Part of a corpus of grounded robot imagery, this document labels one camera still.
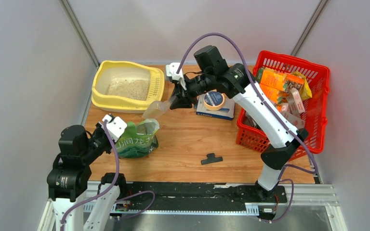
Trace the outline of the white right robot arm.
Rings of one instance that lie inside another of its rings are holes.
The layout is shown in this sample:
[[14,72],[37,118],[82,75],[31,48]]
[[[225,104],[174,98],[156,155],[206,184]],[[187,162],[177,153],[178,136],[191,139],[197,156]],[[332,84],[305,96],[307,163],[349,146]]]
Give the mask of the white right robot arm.
[[263,170],[257,180],[256,197],[269,201],[275,195],[279,176],[308,131],[291,124],[255,81],[243,64],[229,66],[217,47],[209,45],[194,53],[200,72],[193,79],[183,74],[179,63],[166,65],[165,74],[175,84],[170,109],[191,108],[197,97],[211,90],[225,94],[248,113],[266,134],[270,144],[261,154]]

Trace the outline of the clear plastic scoop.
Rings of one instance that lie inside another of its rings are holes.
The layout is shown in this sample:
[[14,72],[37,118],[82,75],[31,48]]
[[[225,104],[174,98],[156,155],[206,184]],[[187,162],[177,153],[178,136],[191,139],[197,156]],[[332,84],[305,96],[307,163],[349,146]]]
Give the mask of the clear plastic scoop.
[[154,101],[142,114],[144,119],[156,119],[170,110],[170,106],[175,101],[176,97],[172,96],[166,101]]

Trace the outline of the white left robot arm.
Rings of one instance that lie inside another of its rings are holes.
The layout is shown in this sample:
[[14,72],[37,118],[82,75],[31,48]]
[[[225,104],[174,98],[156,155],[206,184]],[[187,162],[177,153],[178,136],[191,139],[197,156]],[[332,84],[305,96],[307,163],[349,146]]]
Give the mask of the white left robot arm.
[[92,174],[90,164],[103,153],[111,153],[112,145],[102,123],[97,123],[93,133],[82,125],[67,127],[59,139],[60,154],[53,162],[47,177],[48,194],[53,202],[55,228],[58,231],[102,231],[110,217],[116,200],[128,193],[124,174],[106,173],[100,181],[98,194],[93,197],[94,207],[87,218],[83,218],[88,181]]

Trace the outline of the green cat litter bag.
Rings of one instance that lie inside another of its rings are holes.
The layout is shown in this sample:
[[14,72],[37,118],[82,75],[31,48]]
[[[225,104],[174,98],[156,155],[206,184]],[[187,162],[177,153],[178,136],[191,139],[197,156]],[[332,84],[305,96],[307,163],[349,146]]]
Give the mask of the green cat litter bag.
[[159,147],[156,132],[159,123],[155,119],[145,119],[140,123],[128,122],[127,127],[116,143],[120,159],[142,158]]

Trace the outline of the black bag clip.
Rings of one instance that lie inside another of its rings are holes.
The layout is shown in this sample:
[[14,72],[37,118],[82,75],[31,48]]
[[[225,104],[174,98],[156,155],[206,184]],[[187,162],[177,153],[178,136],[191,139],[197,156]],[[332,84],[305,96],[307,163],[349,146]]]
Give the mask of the black bag clip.
[[201,160],[201,165],[213,164],[222,161],[223,158],[221,156],[216,156],[215,153],[209,153],[206,155],[206,159]]

